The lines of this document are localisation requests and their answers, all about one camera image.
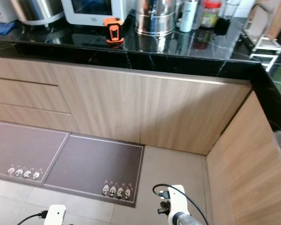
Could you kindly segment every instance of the glass jar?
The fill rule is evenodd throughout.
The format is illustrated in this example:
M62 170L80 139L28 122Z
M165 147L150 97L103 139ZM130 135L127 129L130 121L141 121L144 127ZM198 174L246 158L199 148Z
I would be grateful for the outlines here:
M201 20L201 27L214 28L218 19L222 2L220 1L205 1Z

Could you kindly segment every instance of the panda print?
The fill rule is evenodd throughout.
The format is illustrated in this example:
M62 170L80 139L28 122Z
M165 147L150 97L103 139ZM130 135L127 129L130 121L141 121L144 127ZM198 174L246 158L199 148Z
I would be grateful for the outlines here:
M40 175L39 172L35 172L34 174L32 174L32 179L37 180L39 178L39 175Z
M18 169L16 172L15 172L15 177L19 177L23 174L23 169Z
M15 168L14 167L10 167L7 171L8 175L13 175L13 173L15 172Z
M130 194L131 194L131 191L130 191L130 189L127 188L126 191L125 191L125 200L126 200L126 201L129 200Z
M23 174L23 178L29 178L29 176L31 175L31 171L30 170L27 170L25 171L25 173Z
M112 186L110 191L109 191L109 197L114 198L114 195L116 194L117 188L116 186Z
M118 191L117 191L117 199L121 199L122 198L123 192L124 192L123 188L119 187Z
M103 187L102 195L103 196L107 196L108 195L108 191L109 191L109 185L105 184L104 187Z

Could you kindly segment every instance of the drawer front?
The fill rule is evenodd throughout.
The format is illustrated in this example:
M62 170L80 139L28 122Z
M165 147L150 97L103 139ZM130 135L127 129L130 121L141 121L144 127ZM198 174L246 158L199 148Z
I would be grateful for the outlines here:
M0 78L57 85L46 62L0 58Z
M62 112L0 104L0 120L41 128L77 132L72 115Z
M0 103L69 113L57 86L0 79Z

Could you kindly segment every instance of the jar lid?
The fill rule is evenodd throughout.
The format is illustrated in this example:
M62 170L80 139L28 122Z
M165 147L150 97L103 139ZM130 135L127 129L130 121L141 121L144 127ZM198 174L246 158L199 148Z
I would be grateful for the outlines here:
M206 1L204 3L205 8L219 8L222 3L220 1Z

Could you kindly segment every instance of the white bottle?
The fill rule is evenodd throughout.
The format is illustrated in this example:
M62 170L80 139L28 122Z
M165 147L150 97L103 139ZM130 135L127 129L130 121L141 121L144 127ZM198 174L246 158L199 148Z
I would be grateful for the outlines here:
M190 32L192 30L192 22L196 13L197 4L198 0L185 1L180 24L181 32Z

